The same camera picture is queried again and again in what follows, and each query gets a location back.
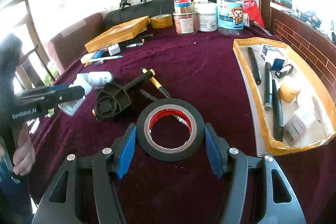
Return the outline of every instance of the blue pen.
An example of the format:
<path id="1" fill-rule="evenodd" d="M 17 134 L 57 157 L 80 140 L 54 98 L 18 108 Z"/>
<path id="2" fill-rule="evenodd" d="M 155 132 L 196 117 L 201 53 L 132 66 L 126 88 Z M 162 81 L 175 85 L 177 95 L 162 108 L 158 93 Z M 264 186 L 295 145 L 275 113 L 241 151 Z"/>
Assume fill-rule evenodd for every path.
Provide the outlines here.
<path id="1" fill-rule="evenodd" d="M 101 60 L 112 60 L 112 59 L 119 59 L 119 58 L 123 58 L 124 56 L 122 55 L 114 55 L 114 56 L 108 56 L 108 57 L 102 57 L 102 58 L 95 58 L 95 59 L 91 59 L 87 62 L 87 64 L 89 63 L 93 63 L 93 62 L 98 62 Z"/>

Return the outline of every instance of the black pen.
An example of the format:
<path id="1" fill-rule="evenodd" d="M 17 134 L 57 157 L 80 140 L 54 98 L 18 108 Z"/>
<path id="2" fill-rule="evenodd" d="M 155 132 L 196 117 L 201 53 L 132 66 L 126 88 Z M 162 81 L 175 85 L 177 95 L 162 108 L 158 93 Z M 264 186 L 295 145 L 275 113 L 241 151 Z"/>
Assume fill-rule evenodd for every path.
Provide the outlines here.
<path id="1" fill-rule="evenodd" d="M 281 99 L 278 94 L 277 81 L 272 79 L 273 88 L 273 138 L 282 142 L 284 138 L 284 118 Z"/>
<path id="2" fill-rule="evenodd" d="M 272 72 L 271 64 L 265 63 L 265 93 L 264 93 L 264 109 L 269 111 L 272 109 Z"/>
<path id="3" fill-rule="evenodd" d="M 261 84 L 261 74 L 260 74 L 260 70 L 258 68 L 257 60 L 255 58 L 253 49 L 251 47 L 248 47 L 247 52 L 249 54 L 249 59 L 250 59 L 253 78 L 254 78 L 255 82 L 257 83 L 257 85 L 260 85 Z"/>

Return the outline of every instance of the black electrical tape roll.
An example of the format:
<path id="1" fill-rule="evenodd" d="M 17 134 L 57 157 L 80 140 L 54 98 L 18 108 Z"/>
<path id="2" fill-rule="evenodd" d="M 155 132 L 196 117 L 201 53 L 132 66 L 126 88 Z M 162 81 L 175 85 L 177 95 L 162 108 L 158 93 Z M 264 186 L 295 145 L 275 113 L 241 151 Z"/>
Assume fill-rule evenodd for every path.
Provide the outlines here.
<path id="1" fill-rule="evenodd" d="M 154 123 L 167 115 L 177 115 L 188 124 L 190 138 L 180 147 L 164 148 L 152 140 L 151 129 Z M 140 114 L 136 136 L 150 156 L 163 161 L 183 160 L 194 154 L 203 142 L 204 122 L 200 113 L 191 104 L 179 99 L 162 99 L 150 104 Z"/>

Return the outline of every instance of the paper label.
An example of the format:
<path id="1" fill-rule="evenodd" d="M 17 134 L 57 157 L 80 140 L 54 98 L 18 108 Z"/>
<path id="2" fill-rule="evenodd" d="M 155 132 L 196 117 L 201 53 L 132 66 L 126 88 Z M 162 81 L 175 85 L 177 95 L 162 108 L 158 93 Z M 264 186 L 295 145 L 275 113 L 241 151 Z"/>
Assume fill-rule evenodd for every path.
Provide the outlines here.
<path id="1" fill-rule="evenodd" d="M 181 18 L 181 33 L 192 33 L 194 32 L 194 19 L 191 18 Z"/>
<path id="2" fill-rule="evenodd" d="M 198 28 L 204 28 L 204 29 L 213 29 L 217 28 L 216 24 L 216 14 L 199 14 L 198 15 Z"/>
<path id="3" fill-rule="evenodd" d="M 98 85 L 105 85 L 108 82 L 108 78 L 107 77 L 99 77 L 99 82 Z"/>
<path id="4" fill-rule="evenodd" d="M 241 30 L 244 27 L 243 4 L 221 1 L 217 6 L 218 26 L 230 30 Z"/>
<path id="5" fill-rule="evenodd" d="M 283 135 L 290 144 L 293 144 L 306 132 L 306 130 L 307 128 L 302 121 L 298 119 L 298 117 L 293 116 L 288 122 Z"/>

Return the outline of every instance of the orange packing tape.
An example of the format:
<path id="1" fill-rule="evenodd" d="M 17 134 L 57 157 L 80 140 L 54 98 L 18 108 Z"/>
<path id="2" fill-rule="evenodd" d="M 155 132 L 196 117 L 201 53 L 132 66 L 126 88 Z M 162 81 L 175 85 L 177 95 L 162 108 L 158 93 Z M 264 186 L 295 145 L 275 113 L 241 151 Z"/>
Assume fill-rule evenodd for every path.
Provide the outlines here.
<path id="1" fill-rule="evenodd" d="M 173 25 L 173 19 L 170 14 L 154 16 L 150 20 L 153 29 L 161 29 Z"/>

